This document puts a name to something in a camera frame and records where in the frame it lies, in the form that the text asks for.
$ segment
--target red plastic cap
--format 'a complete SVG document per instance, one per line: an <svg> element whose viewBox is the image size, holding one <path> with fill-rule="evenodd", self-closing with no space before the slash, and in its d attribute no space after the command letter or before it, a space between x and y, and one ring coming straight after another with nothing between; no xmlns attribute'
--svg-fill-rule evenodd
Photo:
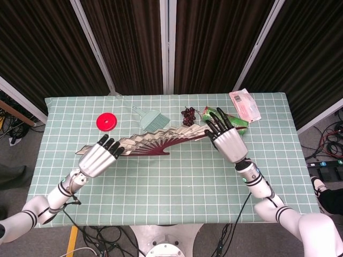
<svg viewBox="0 0 343 257"><path fill-rule="evenodd" d="M117 125L117 117L114 114L105 112L96 119L96 126L101 131L110 131Z"/></svg>

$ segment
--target floor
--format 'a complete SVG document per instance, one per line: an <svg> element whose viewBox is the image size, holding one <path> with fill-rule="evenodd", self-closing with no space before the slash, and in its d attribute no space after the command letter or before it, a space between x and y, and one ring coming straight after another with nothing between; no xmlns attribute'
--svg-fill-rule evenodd
<svg viewBox="0 0 343 257"><path fill-rule="evenodd" d="M337 121L334 115L321 121L317 127L322 130L329 124ZM0 163L7 166L26 165L27 177L32 174L35 161L39 151L42 133L30 131L22 141L13 146L9 146L8 137L0 139ZM304 146L316 148L320 134L315 129L308 129L300 134L300 142ZM304 149L304 155L311 155L312 150ZM327 161L327 157L318 157L321 161ZM0 206L5 206L10 215L21 211L25 204L28 191L29 180L20 188L0 191ZM342 188L343 182L328 185L330 188ZM340 216L333 217L334 221L343 224ZM218 238L220 237L223 224L205 224L196 237L193 255L211 256L215 249ZM337 226L341 236L343 228ZM129 227L125 230L132 237L132 231ZM117 231L109 230L106 236L115 238ZM33 229L26 235L17 239L15 242L2 245L0 248L1 256L61 256L66 253L70 236L70 227ZM122 236L119 244L125 250L134 254L134 249L129 241ZM82 236L79 233L75 248L85 246ZM303 247L300 241L293 237L288 231L280 228L278 224L239 224L237 226L233 244L230 248L230 256L303 256ZM75 252L74 256L92 256L87 250Z"/></svg>

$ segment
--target grapes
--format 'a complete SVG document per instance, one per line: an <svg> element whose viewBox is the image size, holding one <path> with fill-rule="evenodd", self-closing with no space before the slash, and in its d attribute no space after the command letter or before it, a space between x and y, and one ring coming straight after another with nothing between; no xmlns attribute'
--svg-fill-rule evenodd
<svg viewBox="0 0 343 257"><path fill-rule="evenodd" d="M195 121L195 109L193 107L187 108L185 107L185 110L181 112L181 114L183 115L183 121L182 124L185 126L190 127L191 125L194 124Z"/></svg>

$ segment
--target black curtain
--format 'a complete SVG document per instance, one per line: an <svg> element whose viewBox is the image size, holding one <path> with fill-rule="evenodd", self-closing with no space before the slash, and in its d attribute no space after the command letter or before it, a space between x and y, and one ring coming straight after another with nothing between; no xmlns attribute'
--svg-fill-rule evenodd
<svg viewBox="0 0 343 257"><path fill-rule="evenodd" d="M158 0L81 0L116 91L163 94Z"/></svg>
<svg viewBox="0 0 343 257"><path fill-rule="evenodd" d="M273 3L178 0L174 92L230 92Z"/></svg>
<svg viewBox="0 0 343 257"><path fill-rule="evenodd" d="M343 97L343 1L286 1L241 88L285 92L299 129Z"/></svg>
<svg viewBox="0 0 343 257"><path fill-rule="evenodd" d="M69 1L1 1L0 76L45 113L45 97L109 94Z"/></svg>

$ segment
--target white robotic arm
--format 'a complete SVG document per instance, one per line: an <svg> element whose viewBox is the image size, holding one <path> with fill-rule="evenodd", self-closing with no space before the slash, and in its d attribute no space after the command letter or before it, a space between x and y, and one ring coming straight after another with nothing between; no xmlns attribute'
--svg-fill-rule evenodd
<svg viewBox="0 0 343 257"><path fill-rule="evenodd" d="M114 163L124 148L114 139L104 135L79 161L79 169L74 169L45 198L35 196L23 210L0 221L0 245L11 242L34 228L37 223L50 222L68 204L81 204L74 195L89 178L95 178ZM74 202L66 203L70 198Z"/></svg>
<svg viewBox="0 0 343 257"><path fill-rule="evenodd" d="M321 213L300 215L286 206L268 184L260 170L250 159L248 149L230 123L224 112L217 108L223 122L210 113L217 126L207 121L212 131L205 131L213 146L228 161L235 163L235 169L243 178L251 194L263 198L255 205L256 213L265 221L278 222L281 226L303 242L305 257L340 257L343 256L343 242L333 221Z"/></svg>

